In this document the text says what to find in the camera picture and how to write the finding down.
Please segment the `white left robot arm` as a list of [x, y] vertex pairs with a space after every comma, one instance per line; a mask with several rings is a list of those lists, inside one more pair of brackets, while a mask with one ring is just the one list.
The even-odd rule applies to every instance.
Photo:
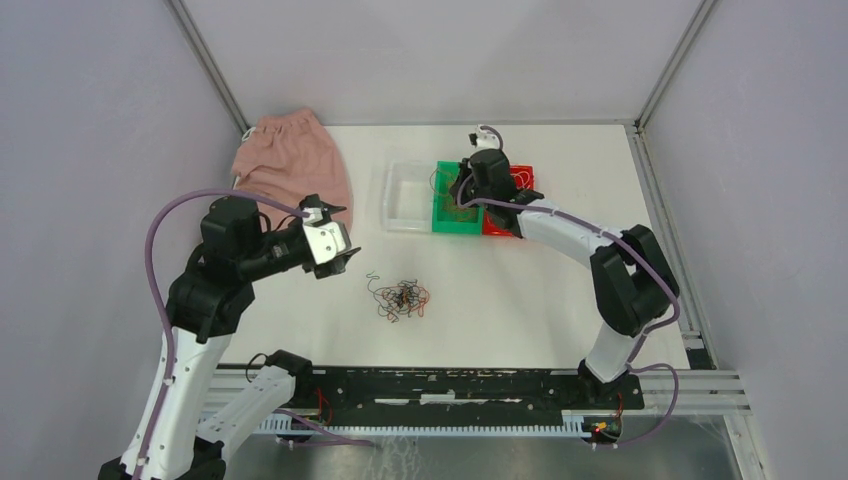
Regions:
[[264, 198], [208, 189], [201, 241], [183, 273], [162, 293], [149, 280], [163, 326], [162, 351], [137, 431], [102, 479], [221, 479], [233, 454], [272, 412], [307, 404], [315, 391], [309, 360], [271, 354], [255, 380], [210, 418], [202, 417], [214, 373], [254, 301], [253, 285], [300, 268], [322, 279], [341, 274], [356, 253], [341, 209], [318, 195], [289, 209], [275, 229], [260, 212]]

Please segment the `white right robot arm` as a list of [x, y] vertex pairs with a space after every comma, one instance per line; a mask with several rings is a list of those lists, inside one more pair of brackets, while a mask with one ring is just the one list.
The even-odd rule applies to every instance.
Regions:
[[482, 209], [512, 236], [541, 243], [590, 273], [602, 324], [578, 366], [577, 392], [591, 408], [618, 393], [646, 337], [679, 316], [680, 289], [653, 231], [641, 224], [608, 229], [570, 214], [528, 188], [519, 188], [500, 149], [482, 149], [458, 164], [449, 189], [457, 206]]

